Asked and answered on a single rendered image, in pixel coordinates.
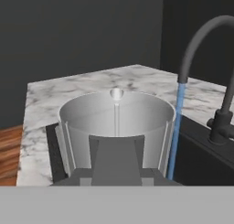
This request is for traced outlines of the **silver metal jug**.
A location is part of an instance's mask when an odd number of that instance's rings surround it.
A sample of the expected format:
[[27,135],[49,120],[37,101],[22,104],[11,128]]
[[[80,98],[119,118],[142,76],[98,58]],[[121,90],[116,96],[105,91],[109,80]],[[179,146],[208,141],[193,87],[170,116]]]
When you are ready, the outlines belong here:
[[58,113],[58,145],[68,177],[91,168],[91,186],[143,186],[141,170],[166,178],[175,107],[154,95],[112,89],[66,102]]

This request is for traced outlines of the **black sink basin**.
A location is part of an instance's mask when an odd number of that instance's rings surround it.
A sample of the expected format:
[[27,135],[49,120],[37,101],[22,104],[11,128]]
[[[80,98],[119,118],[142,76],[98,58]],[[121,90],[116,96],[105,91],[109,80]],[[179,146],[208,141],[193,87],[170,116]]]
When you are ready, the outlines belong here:
[[[52,186],[68,178],[59,150],[57,123],[46,127]],[[183,186],[234,186],[234,141],[214,145],[209,140],[209,129],[183,116],[174,181]]]

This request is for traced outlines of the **blue water stream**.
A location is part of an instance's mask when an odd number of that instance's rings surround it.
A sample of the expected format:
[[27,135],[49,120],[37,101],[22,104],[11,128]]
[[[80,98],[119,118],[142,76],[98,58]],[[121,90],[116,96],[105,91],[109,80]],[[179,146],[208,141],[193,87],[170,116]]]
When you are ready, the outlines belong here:
[[175,171],[175,165],[176,165],[176,152],[177,152],[177,146],[178,146],[180,124],[181,124],[181,119],[182,119],[182,109],[184,106],[185,90],[186,90],[185,83],[179,83],[177,87],[177,95],[176,95],[175,127],[174,127],[174,132],[173,132],[173,137],[172,137],[169,164],[168,164],[168,170],[167,170],[167,178],[169,180],[172,180],[174,177],[174,171]]

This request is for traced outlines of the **black sink faucet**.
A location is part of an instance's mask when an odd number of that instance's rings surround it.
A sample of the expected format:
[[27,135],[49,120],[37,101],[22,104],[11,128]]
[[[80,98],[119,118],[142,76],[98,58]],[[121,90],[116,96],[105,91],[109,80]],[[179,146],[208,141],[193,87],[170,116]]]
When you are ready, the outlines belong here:
[[[229,26],[234,28],[234,16],[216,16],[207,21],[192,37],[186,48],[186,52],[178,73],[178,84],[187,84],[191,63],[199,45],[210,31],[221,26]],[[226,88],[221,108],[216,110],[215,117],[213,119],[209,119],[207,121],[207,126],[211,129],[209,141],[212,144],[223,145],[229,138],[234,139],[234,125],[230,123],[233,113],[229,110],[233,97],[234,69],[229,80],[229,85]]]

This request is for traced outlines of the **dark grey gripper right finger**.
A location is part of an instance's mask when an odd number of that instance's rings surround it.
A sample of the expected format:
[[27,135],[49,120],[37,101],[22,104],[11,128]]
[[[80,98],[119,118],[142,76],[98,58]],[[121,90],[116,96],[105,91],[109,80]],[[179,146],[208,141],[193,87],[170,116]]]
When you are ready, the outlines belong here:
[[179,186],[176,181],[165,178],[158,169],[143,168],[141,179],[145,187]]

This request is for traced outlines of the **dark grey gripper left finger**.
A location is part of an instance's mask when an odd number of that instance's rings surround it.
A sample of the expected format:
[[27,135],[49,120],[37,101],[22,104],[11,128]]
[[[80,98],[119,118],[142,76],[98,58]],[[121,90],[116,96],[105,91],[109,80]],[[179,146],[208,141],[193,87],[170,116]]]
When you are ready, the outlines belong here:
[[91,185],[91,180],[91,168],[77,168],[72,172],[70,177],[54,183],[53,187],[88,187]]

